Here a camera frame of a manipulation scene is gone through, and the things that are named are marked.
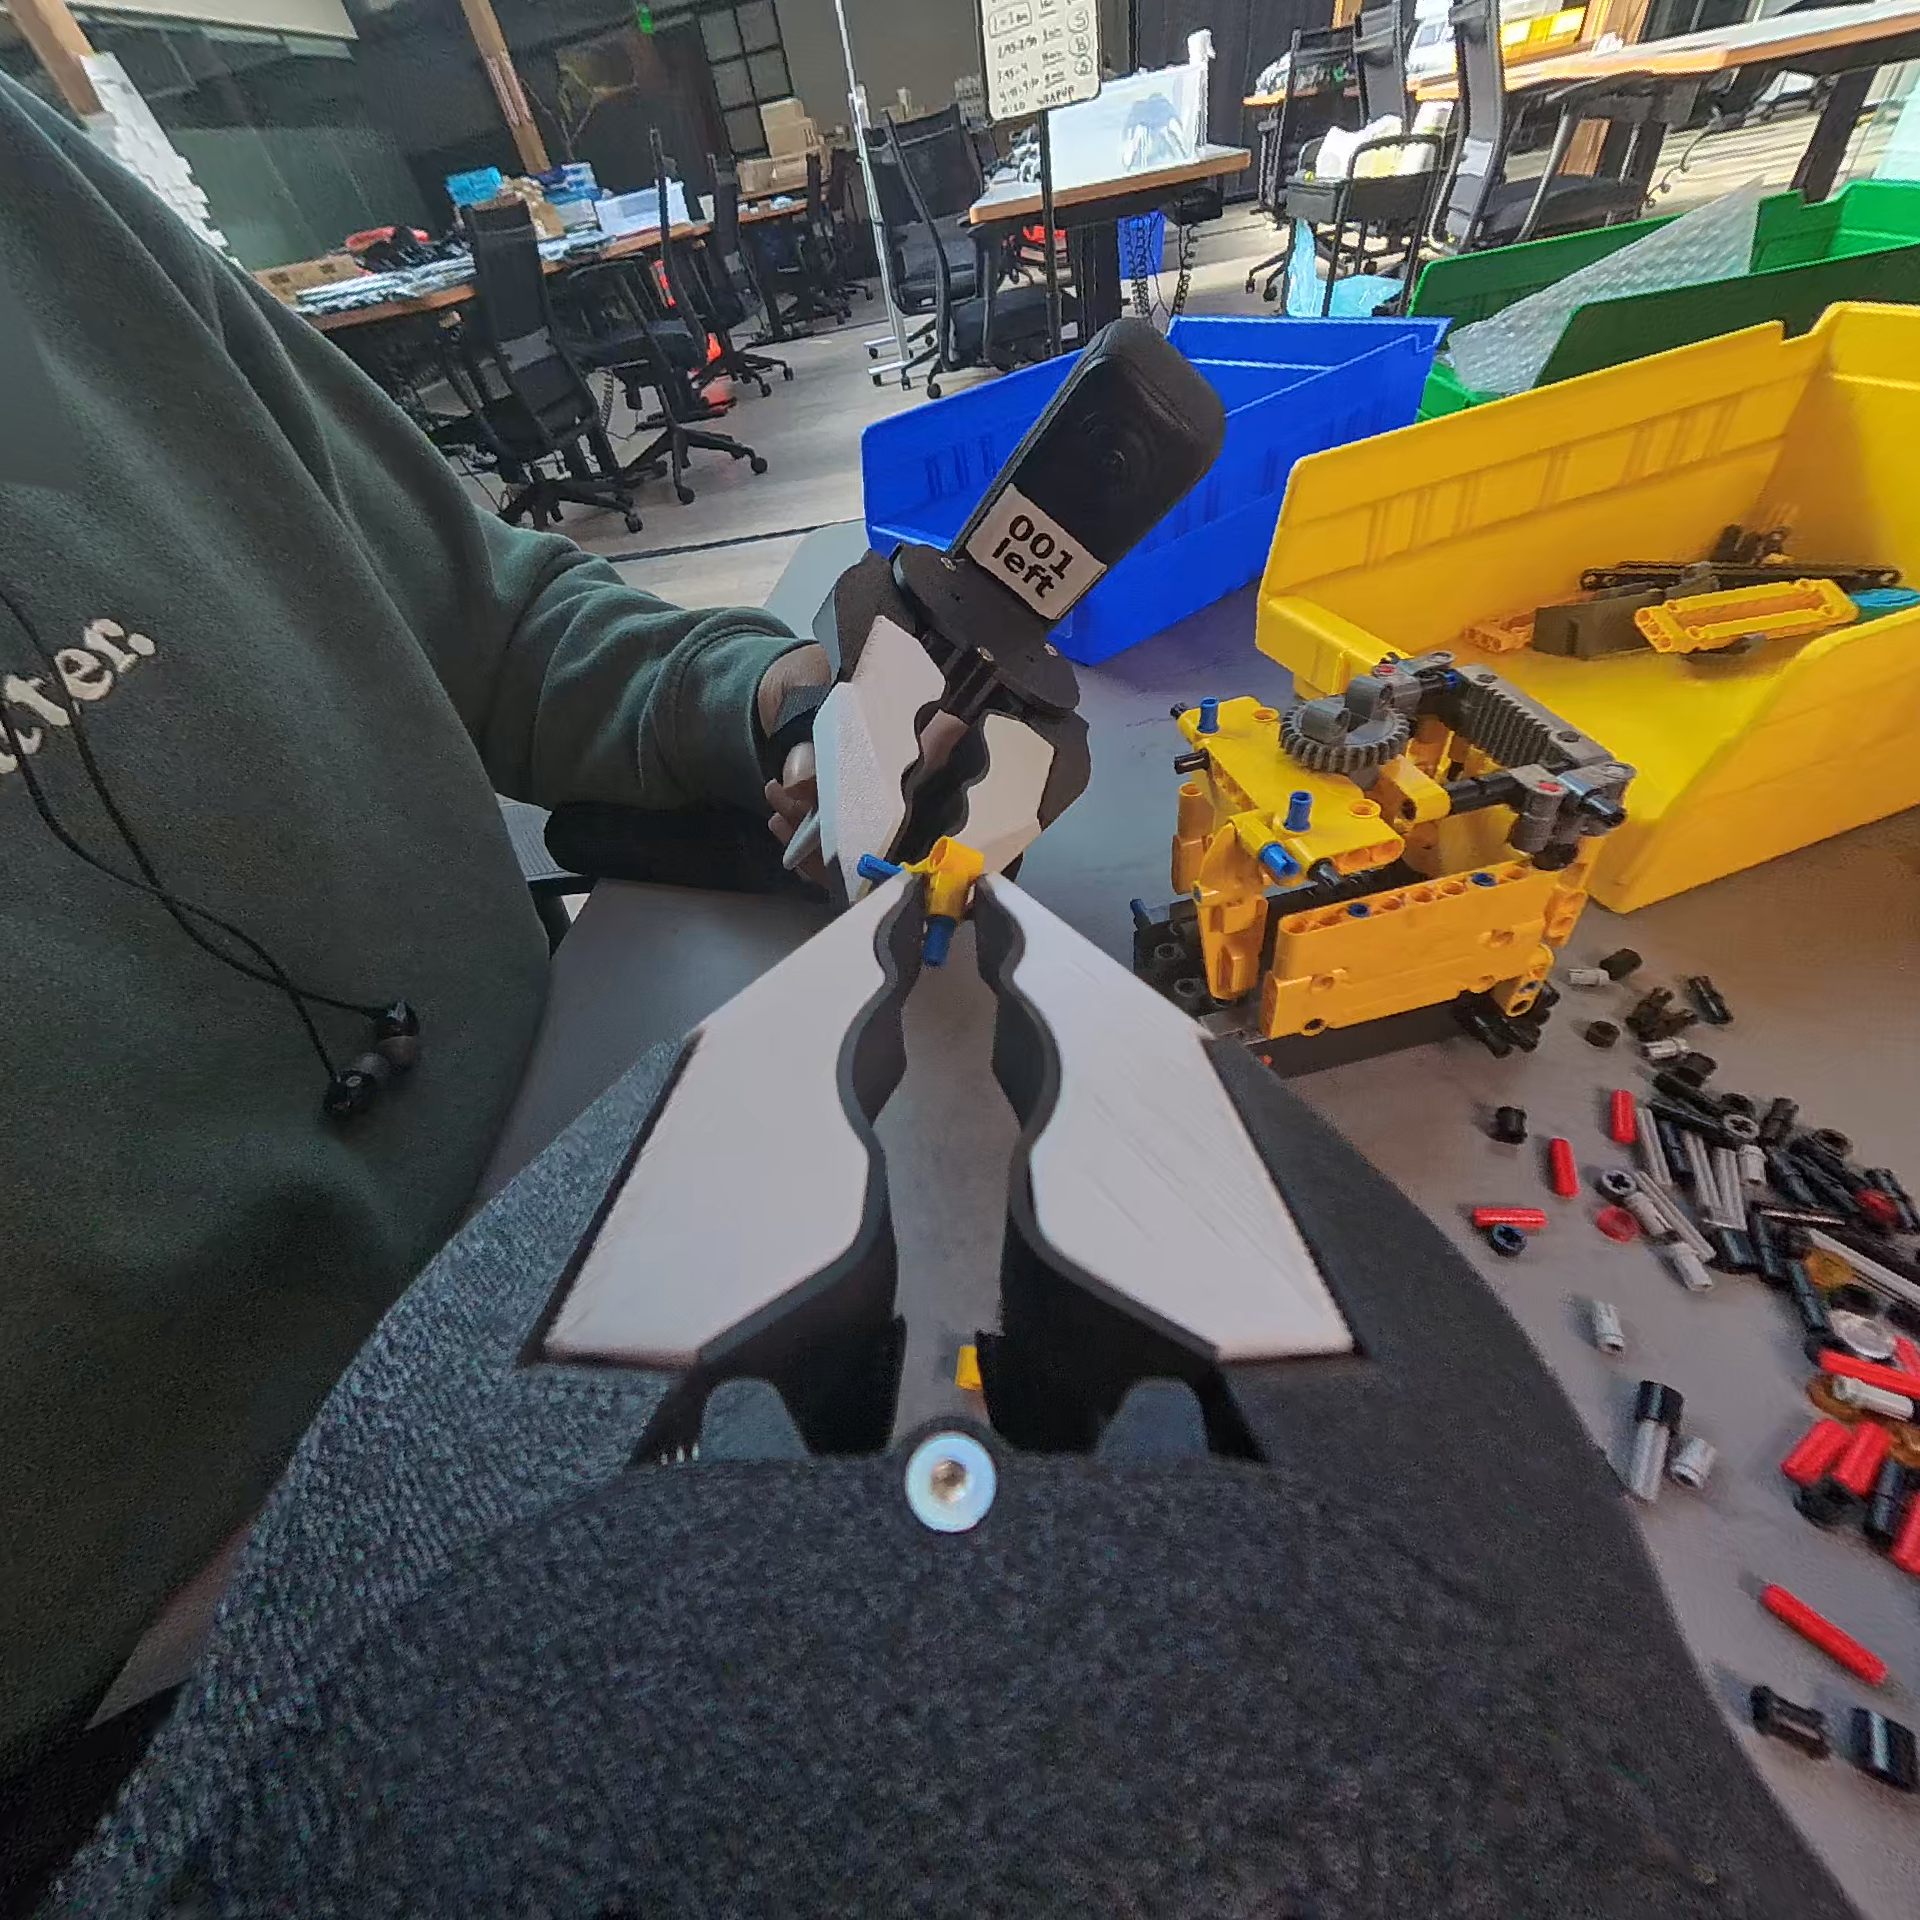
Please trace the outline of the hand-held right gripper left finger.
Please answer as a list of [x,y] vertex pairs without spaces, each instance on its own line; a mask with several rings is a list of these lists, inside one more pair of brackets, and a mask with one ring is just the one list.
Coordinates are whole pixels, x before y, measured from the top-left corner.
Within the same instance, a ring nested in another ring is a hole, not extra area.
[[906,1323],[876,1118],[906,1075],[922,878],[857,906],[696,1026],[539,1326],[539,1360],[660,1382],[639,1455],[691,1455],[732,1382],[807,1453],[884,1452]]

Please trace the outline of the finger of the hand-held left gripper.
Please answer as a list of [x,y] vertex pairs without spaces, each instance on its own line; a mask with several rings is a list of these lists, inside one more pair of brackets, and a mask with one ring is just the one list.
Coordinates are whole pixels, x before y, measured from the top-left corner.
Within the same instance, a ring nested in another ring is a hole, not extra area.
[[984,770],[962,782],[956,838],[981,855],[991,875],[1017,878],[1019,861],[1043,832],[1053,746],[1012,715],[988,715],[977,726]]
[[945,692],[943,668],[891,615],[879,615],[857,655],[842,662],[812,732],[831,900],[863,899],[863,858],[896,859],[906,847],[906,788],[922,774],[924,725]]

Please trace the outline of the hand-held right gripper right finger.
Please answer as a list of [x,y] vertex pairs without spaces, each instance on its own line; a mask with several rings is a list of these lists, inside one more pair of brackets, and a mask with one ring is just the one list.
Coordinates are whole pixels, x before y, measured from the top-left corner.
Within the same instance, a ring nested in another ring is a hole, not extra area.
[[991,1423],[1043,1455],[1264,1455],[1234,1381],[1356,1334],[1282,1191],[1281,1124],[1191,1016],[1002,875],[975,894],[1016,1118]]

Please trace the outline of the yellow lego vehicle model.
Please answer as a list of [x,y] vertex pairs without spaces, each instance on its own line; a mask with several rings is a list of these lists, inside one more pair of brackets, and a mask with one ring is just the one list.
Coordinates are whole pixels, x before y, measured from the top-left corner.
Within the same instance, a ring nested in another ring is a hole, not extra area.
[[1626,759],[1447,651],[1173,722],[1171,900],[1132,906],[1147,987],[1275,1069],[1429,1022],[1497,1058],[1538,1044]]

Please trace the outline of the person's left forearm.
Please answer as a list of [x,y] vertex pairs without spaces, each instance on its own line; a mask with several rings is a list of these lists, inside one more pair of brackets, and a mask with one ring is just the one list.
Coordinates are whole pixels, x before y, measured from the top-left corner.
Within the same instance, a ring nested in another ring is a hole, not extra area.
[[485,522],[489,684],[469,732],[543,808],[749,808],[786,696],[826,651],[759,608],[676,608],[556,538]]

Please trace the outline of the scattered small lego pieces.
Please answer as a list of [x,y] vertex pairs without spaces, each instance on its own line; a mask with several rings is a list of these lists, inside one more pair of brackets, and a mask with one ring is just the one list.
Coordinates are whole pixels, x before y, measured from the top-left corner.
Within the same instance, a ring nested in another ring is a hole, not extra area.
[[1465,1218],[1761,1740],[1915,1799],[1915,1181],[1722,1069],[1736,1010],[1632,950],[1544,994],[1567,1093],[1483,1115]]

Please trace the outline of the person's left hand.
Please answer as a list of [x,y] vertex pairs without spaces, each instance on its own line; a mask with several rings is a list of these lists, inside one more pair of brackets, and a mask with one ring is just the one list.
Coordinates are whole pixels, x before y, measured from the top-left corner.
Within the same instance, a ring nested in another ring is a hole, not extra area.
[[796,836],[804,842],[792,868],[804,879],[823,882],[826,863],[819,852],[819,828],[810,828],[819,806],[819,755],[812,733],[788,732],[797,719],[803,696],[826,692],[833,684],[833,661],[819,642],[807,642],[773,661],[757,687],[757,725],[762,740],[784,738],[779,772],[765,779],[762,795],[769,813],[769,830],[788,851]]

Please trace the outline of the blue plastic bin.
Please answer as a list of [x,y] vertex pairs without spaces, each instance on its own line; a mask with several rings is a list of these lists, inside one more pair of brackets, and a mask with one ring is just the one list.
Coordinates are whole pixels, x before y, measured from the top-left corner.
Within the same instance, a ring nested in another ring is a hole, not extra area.
[[[1416,420],[1447,317],[1196,317],[1171,325],[1228,408],[1207,478],[1053,630],[1099,666],[1253,583],[1297,462]],[[997,374],[869,422],[859,437],[871,546],[948,543],[1071,356]]]

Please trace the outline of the standing desk with clear box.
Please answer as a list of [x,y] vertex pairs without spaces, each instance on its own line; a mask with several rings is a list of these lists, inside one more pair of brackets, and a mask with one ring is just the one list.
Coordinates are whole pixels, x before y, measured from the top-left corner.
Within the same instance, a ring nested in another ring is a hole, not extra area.
[[1169,215],[1191,196],[1221,196],[1253,166],[1236,112],[1212,126],[1215,62],[1215,31],[1200,27],[1186,35],[1177,63],[1138,68],[1087,101],[1048,110],[1039,176],[988,182],[967,207],[978,237],[1039,228],[1044,255],[1066,239],[1079,343],[1127,306],[1121,227]]

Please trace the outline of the yellow plastic bin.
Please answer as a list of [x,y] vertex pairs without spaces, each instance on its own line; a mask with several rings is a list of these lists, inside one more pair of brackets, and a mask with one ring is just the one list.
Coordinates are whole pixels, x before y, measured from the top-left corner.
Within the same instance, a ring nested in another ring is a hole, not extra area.
[[[1917,312],[1836,304],[1301,459],[1256,644],[1301,692],[1628,560],[1704,560],[1723,530],[1788,560],[1917,571]],[[1915,610],[1731,662],[1521,651],[1496,672],[1636,768],[1594,892],[1619,915],[1917,803]]]

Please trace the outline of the white notice board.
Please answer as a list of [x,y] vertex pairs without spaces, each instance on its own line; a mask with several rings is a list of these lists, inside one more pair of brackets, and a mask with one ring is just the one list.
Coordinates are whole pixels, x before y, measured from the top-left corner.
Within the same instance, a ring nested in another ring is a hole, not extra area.
[[1098,3],[977,3],[993,126],[1081,104],[1101,92]]

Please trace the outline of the green plastic bin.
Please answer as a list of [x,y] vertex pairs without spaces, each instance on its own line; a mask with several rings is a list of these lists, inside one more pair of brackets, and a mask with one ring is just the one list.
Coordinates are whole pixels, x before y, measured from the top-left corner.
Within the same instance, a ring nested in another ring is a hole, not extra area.
[[1692,212],[1432,262],[1413,315],[1444,319],[1418,418],[1776,325],[1833,304],[1915,304],[1917,184],[1857,180],[1833,198],[1756,182]]

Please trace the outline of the green storage bin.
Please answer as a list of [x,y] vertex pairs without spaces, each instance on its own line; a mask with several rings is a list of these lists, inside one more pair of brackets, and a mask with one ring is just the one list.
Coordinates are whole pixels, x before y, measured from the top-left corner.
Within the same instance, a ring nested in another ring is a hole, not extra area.
[[1447,292],[1459,298],[1459,308],[1442,343],[1442,370],[1471,402],[1508,397],[1544,380],[1584,308],[1743,276],[1765,194],[1752,176],[1672,219],[1449,261]]

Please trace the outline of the long wooden top desk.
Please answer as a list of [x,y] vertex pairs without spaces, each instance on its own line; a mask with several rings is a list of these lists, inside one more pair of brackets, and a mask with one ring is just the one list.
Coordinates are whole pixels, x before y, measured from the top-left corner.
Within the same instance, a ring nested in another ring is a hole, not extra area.
[[1917,4],[1848,4],[1776,13],[1708,31],[1626,43],[1612,50],[1581,46],[1572,53],[1499,63],[1490,79],[1471,76],[1471,54],[1488,47],[1501,54],[1497,22],[1474,22],[1480,4],[1455,4],[1455,71],[1416,79],[1419,102],[1455,102],[1457,131],[1465,131],[1482,98],[1514,114],[1552,114],[1567,148],[1584,123],[1628,123],[1623,176],[1650,180],[1669,127],[1682,126],[1708,90],[1722,79],[1772,79],[1795,76],[1827,90],[1809,147],[1792,174],[1792,189],[1825,200],[1853,144],[1868,93],[1884,68],[1914,63],[1917,54]]

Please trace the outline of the yellow lego frame beam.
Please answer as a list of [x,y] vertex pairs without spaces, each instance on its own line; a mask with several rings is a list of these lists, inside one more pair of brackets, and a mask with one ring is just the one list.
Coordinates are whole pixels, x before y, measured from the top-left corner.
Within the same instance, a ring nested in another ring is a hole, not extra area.
[[1725,653],[1754,640],[1809,640],[1849,628],[1858,616],[1857,599],[1827,579],[1767,579],[1689,591],[1632,613],[1645,647],[1665,655]]

